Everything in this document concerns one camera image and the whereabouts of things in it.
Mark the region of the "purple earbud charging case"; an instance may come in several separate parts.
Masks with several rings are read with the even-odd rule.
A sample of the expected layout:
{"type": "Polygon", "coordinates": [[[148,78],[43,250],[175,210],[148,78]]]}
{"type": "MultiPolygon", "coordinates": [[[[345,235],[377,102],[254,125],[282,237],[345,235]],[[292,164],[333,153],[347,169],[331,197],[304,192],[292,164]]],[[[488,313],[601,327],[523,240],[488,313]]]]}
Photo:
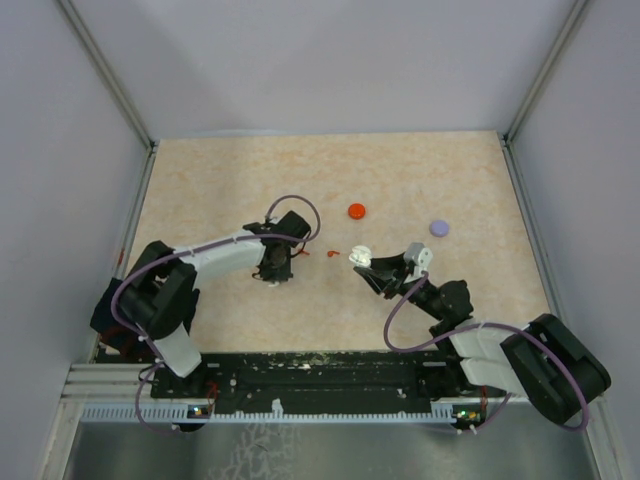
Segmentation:
{"type": "Polygon", "coordinates": [[[444,220],[435,220],[430,223],[429,231],[433,236],[442,238],[449,234],[450,226],[444,220]]]}

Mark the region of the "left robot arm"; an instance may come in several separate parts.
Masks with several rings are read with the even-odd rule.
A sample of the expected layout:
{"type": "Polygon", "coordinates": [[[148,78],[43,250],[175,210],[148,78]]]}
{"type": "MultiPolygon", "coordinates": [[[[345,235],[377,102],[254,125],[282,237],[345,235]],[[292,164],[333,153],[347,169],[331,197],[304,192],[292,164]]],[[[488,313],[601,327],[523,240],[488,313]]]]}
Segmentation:
{"type": "Polygon", "coordinates": [[[112,311],[172,371],[174,387],[197,396],[207,387],[208,373],[200,366],[202,355],[190,330],[203,288],[248,269],[263,282],[284,283],[293,277],[294,250],[310,237],[309,223],[289,211],[208,244],[171,248],[152,242],[114,293],[112,311]]]}

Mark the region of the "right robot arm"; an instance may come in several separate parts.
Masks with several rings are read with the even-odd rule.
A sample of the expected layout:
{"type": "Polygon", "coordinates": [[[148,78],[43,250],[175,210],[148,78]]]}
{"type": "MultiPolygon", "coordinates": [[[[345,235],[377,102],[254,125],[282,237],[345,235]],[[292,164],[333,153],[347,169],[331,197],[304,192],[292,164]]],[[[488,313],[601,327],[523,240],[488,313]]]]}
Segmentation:
{"type": "Polygon", "coordinates": [[[453,361],[446,380],[454,393],[466,396],[478,387],[493,387],[526,398],[545,419],[567,431],[585,430],[590,403],[611,386],[604,365],[550,313],[524,327],[475,319],[465,281],[431,283],[432,259],[422,243],[391,257],[375,257],[362,245],[352,249],[354,272],[377,295],[398,301],[383,326],[385,345],[401,352],[390,330],[400,309],[411,304],[436,321],[431,339],[412,349],[436,346],[453,361]]]}

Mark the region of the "red earbud charging case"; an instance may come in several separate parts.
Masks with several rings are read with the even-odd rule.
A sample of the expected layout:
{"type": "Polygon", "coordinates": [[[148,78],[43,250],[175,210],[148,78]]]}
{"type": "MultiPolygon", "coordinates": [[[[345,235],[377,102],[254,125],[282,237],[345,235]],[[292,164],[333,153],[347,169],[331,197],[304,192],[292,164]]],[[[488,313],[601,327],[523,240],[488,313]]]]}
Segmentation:
{"type": "Polygon", "coordinates": [[[361,220],[366,214],[366,207],[361,203],[353,203],[347,209],[348,216],[353,220],[361,220]]]}

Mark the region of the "white earbud charging case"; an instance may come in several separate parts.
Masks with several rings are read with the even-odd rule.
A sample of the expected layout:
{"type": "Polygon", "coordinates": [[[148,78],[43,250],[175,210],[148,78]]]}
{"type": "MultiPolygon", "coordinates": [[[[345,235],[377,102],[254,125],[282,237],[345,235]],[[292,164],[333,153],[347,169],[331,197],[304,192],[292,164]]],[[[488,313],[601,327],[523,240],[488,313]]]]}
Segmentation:
{"type": "Polygon", "coordinates": [[[357,267],[369,268],[371,266],[373,254],[367,246],[356,245],[352,248],[348,259],[357,267]]]}

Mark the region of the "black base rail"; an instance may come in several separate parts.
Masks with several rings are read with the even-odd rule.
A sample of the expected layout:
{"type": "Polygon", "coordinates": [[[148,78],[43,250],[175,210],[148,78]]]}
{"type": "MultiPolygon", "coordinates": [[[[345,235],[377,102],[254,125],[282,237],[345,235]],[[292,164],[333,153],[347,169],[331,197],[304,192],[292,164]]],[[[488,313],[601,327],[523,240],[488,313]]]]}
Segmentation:
{"type": "Polygon", "coordinates": [[[168,369],[152,381],[154,399],[203,398],[217,414],[429,413],[445,398],[477,400],[479,387],[436,350],[414,353],[210,353],[185,379],[168,369]]]}

